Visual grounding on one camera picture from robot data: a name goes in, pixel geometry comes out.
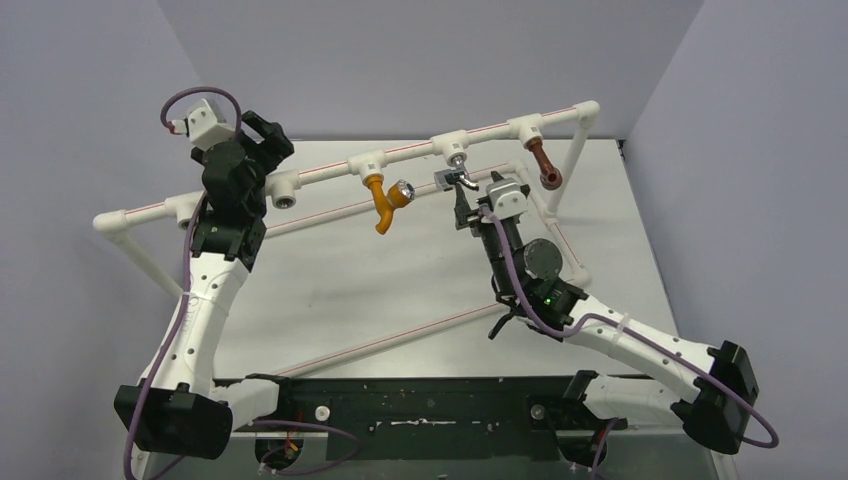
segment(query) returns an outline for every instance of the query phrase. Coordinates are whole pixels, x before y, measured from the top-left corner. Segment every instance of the black bracket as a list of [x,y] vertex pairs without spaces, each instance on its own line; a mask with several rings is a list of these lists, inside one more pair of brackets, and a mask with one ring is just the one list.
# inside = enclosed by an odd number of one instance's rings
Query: black bracket
[[[720,349],[708,348],[707,353],[715,358],[710,375],[753,406],[760,389],[748,352],[735,343],[725,341]],[[683,431],[700,445],[735,455],[739,452],[751,414],[703,378],[696,379],[695,386],[701,389],[701,393],[694,403],[681,400],[671,406],[671,411],[683,420]]]

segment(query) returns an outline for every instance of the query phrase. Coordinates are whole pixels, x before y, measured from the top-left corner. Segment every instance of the hole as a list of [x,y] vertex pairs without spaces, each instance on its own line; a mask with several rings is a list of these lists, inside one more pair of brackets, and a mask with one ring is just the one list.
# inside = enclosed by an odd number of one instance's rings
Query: hole
[[277,208],[291,208],[294,206],[293,198],[279,198],[275,205]]

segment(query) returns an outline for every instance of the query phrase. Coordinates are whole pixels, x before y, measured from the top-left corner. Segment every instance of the cable tie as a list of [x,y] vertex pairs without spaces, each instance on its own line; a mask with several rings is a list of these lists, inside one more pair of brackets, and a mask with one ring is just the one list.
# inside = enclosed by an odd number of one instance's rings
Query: cable tie
[[618,341],[621,340],[622,335],[624,334],[624,329],[627,328],[627,324],[630,323],[630,314],[624,312],[621,317],[621,321],[618,322],[618,326],[615,327],[615,333],[612,336],[612,341],[610,342],[610,347],[607,349],[607,356],[612,356],[613,350],[618,346]]

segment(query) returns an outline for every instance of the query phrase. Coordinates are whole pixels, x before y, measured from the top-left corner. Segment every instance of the wire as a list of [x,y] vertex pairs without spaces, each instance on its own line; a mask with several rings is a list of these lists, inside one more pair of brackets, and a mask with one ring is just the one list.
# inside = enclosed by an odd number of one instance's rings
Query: wire
[[[598,320],[612,327],[619,327],[618,322],[616,322],[615,320],[591,312],[583,315],[583,317],[577,321],[574,327],[564,329],[563,331],[554,330],[553,328],[546,325],[545,322],[543,322],[542,319],[540,319],[539,316],[536,315],[536,312],[533,311],[533,307],[530,305],[530,301],[527,299],[527,295],[524,294],[524,290],[521,288],[521,281],[518,279],[518,272],[515,269],[515,262],[512,258],[511,252],[509,251],[509,240],[506,237],[506,232],[504,231],[501,220],[497,216],[495,216],[491,210],[489,210],[488,205],[481,205],[480,211],[489,221],[491,221],[495,225],[495,230],[497,230],[498,238],[501,242],[501,252],[503,253],[504,260],[506,261],[506,269],[509,273],[509,280],[512,283],[512,287],[515,290],[515,293],[518,296],[520,304],[524,308],[524,312],[527,314],[527,317],[530,318],[530,320],[536,325],[536,327],[540,331],[553,338],[570,338],[580,333],[580,330],[583,328],[583,325],[585,325],[586,322],[588,322],[589,320]],[[672,351],[651,340],[645,335],[642,335],[636,330],[633,330],[629,327],[624,327],[623,331],[624,333],[630,335],[636,340],[639,340],[645,345],[653,348],[662,355],[688,368],[690,371],[694,372],[699,377],[708,381],[717,389],[721,390],[722,393],[733,399],[733,401],[736,402],[743,410],[745,410],[745,412],[754,417],[760,423],[760,425],[762,425],[763,428],[766,429],[769,436],[771,437],[768,442],[742,437],[742,441],[744,443],[760,448],[775,448],[780,443],[780,439],[778,438],[777,431],[774,429],[774,427],[757,410],[755,410],[751,404],[746,402],[742,397],[739,396],[739,394],[731,390],[730,387],[721,383],[717,378],[713,377],[704,370],[698,368],[692,362],[684,359],[683,357],[678,357]]]
[[164,105],[162,105],[162,110],[159,111],[159,123],[161,123],[163,127],[167,128],[169,132],[174,133],[174,126],[168,120],[168,112],[171,110],[171,107],[173,107],[174,104],[178,101],[190,95],[195,95],[197,93],[216,93],[229,100],[230,103],[233,104],[233,108],[236,111],[236,124],[234,127],[235,133],[241,131],[241,106],[236,101],[236,97],[234,97],[230,92],[222,90],[218,87],[191,87],[175,94],[173,97],[166,100]]
[[595,458],[592,459],[592,474],[589,477],[589,480],[595,480],[600,476],[598,473],[598,463],[601,461],[601,453],[604,451],[604,445],[607,443],[607,437],[609,437],[609,433],[612,431],[612,427],[614,427],[616,423],[618,423],[618,419],[613,418],[607,423],[606,428],[604,428],[604,431],[601,433],[601,440],[598,442],[598,451],[595,452]]
[[269,466],[265,465],[265,461],[268,460],[269,457],[271,457],[272,455],[279,452],[280,450],[282,450],[285,447],[278,448],[278,449],[275,449],[275,450],[269,450],[265,455],[262,456],[261,459],[259,459],[259,462],[260,462],[259,469],[260,470],[264,469],[265,471],[271,472],[274,475],[296,477],[296,476],[301,476],[301,475],[311,475],[313,473],[323,472],[324,470],[329,470],[333,467],[339,466],[342,463],[350,460],[351,458],[359,455],[359,452],[362,450],[362,443],[359,441],[358,438],[356,438],[355,435],[353,435],[352,433],[348,433],[344,430],[340,430],[338,428],[331,427],[329,425],[321,425],[321,424],[317,424],[317,423],[292,422],[292,421],[289,421],[289,420],[257,420],[255,422],[253,422],[253,425],[267,426],[267,427],[300,428],[300,429],[304,429],[304,430],[319,430],[319,431],[322,431],[322,432],[334,433],[336,435],[340,435],[340,436],[345,437],[347,439],[353,440],[356,443],[356,447],[353,450],[351,450],[350,452],[344,454],[343,456],[333,460],[332,462],[328,462],[328,463],[325,463],[324,465],[319,465],[317,467],[307,468],[307,469],[304,469],[304,470],[298,470],[298,471],[295,471],[295,472],[287,472],[285,470],[277,471],[277,470],[274,470],[274,469],[270,468]]
[[[180,306],[177,309],[177,317],[174,320],[174,325],[171,327],[171,330],[168,331],[165,341],[162,342],[162,345],[159,347],[159,352],[153,360],[153,365],[150,366],[147,378],[144,379],[141,385],[141,392],[138,394],[138,400],[136,400],[135,403],[135,409],[133,410],[132,419],[130,420],[130,426],[127,429],[127,441],[124,445],[124,477],[126,480],[137,480],[132,473],[132,447],[135,443],[135,437],[138,434],[139,424],[141,423],[141,412],[144,410],[144,404],[147,402],[150,387],[153,385],[153,378],[156,377],[156,373],[159,372],[159,367],[162,366],[162,361],[165,359],[165,354],[168,353],[168,349],[170,349],[171,345],[174,343],[174,339],[177,337],[177,332],[180,331],[180,327],[185,320],[186,311],[188,310],[189,291],[191,291],[191,238],[194,233],[194,228],[197,225],[197,217],[200,215],[201,209],[205,208],[205,205],[206,194],[204,193],[200,197],[200,201],[197,202],[194,213],[191,215],[188,228],[186,229],[185,240],[183,241],[183,294],[180,297]],[[168,470],[173,468],[183,458],[184,457],[178,457],[147,480],[157,480],[162,478]]]
[[[303,421],[303,412],[297,412],[297,417],[295,417],[295,420],[298,421],[298,422]],[[286,430],[286,443],[283,444],[283,447],[292,448],[296,452],[297,446],[295,446],[295,444],[293,444],[292,441],[291,441],[292,430]]]

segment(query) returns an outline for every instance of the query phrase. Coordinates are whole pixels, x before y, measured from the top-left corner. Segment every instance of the gray wall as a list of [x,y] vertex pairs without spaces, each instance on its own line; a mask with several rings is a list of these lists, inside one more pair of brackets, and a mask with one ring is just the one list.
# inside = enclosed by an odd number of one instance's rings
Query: gray wall
[[[159,102],[198,82],[152,1],[0,6],[0,476],[117,478],[111,403],[173,302],[91,219],[198,187]],[[177,264],[175,229],[142,241]]]
[[748,347],[782,434],[746,479],[848,478],[846,19],[708,0],[625,146],[680,329]]
[[[703,0],[159,0],[200,78],[312,139],[429,138],[597,100],[623,138]],[[547,134],[570,136],[574,126]]]

